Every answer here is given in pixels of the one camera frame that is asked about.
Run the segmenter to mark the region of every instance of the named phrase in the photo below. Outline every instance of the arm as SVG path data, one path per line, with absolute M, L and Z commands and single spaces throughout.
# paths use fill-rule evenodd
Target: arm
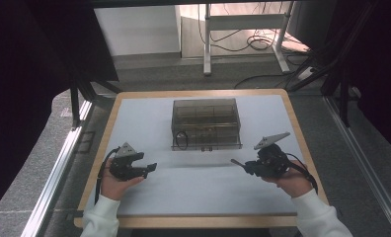
M 297 209 L 297 227 L 305 237 L 339 237 L 352 236 L 346 226 L 337 218 L 333 206 L 323 203 L 317 196 L 309 181 L 294 170 L 289 169 L 281 178 L 263 178 L 275 183 L 292 197 Z
M 143 177 L 122 182 L 117 180 L 109 171 L 113 159 L 106 164 L 104 176 L 101 182 L 101 194 L 95 206 L 84 211 L 84 230 L 82 237 L 117 236 L 118 220 L 117 210 L 124 192 L 140 183 Z

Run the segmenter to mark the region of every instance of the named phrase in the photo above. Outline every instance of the wooden table frame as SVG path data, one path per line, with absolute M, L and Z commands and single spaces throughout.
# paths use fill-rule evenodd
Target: wooden table frame
M 101 140 L 88 182 L 78 206 L 83 211 L 95 186 L 97 175 L 105 158 L 107 146 L 115 125 L 118 109 L 123 99 L 136 98 L 171 98 L 171 97 L 229 97 L 229 96 L 266 96 L 280 95 L 287 110 L 295 136 L 309 172 L 315 177 L 319 189 L 319 197 L 325 203 L 328 200 L 313 163 L 300 125 L 288 95 L 281 89 L 256 90 L 211 90 L 211 91 L 161 91 L 161 92 L 125 92 L 117 95 L 106 130 Z M 225 216 L 118 216 L 119 227 L 122 228 L 268 228 L 296 226 L 295 215 L 225 215 Z M 74 223 L 82 227 L 82 217 L 76 217 Z

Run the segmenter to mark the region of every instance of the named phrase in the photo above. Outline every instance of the transparent plastic box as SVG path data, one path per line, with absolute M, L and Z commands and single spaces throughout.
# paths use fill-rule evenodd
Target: transparent plastic box
M 235 99 L 177 100 L 172 116 L 173 150 L 241 149 Z

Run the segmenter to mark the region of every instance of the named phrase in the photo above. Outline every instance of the hand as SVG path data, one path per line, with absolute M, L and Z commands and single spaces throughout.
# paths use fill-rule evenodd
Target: hand
M 299 161 L 291 161 L 292 163 L 302 166 Z M 297 170 L 290 168 L 280 178 L 262 178 L 264 181 L 275 183 L 277 187 L 282 188 L 292 198 L 298 198 L 311 191 L 312 185 L 303 174 Z
M 101 195 L 113 199 L 121 200 L 124 192 L 144 180 L 143 177 L 137 177 L 129 181 L 120 181 L 112 175 L 110 172 L 110 166 L 112 165 L 113 158 L 109 158 L 104 169 L 103 179 L 101 181 Z

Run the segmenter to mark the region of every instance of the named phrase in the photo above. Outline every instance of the white sleeve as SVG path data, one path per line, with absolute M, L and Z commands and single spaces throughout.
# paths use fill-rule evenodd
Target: white sleeve
M 297 227 L 304 237 L 352 236 L 338 219 L 335 208 L 322 202 L 315 190 L 292 201 L 297 209 Z
M 112 237 L 117 236 L 118 220 L 117 210 L 119 200 L 112 200 L 100 195 L 94 207 L 84 211 L 84 230 L 82 237 L 98 236 Z

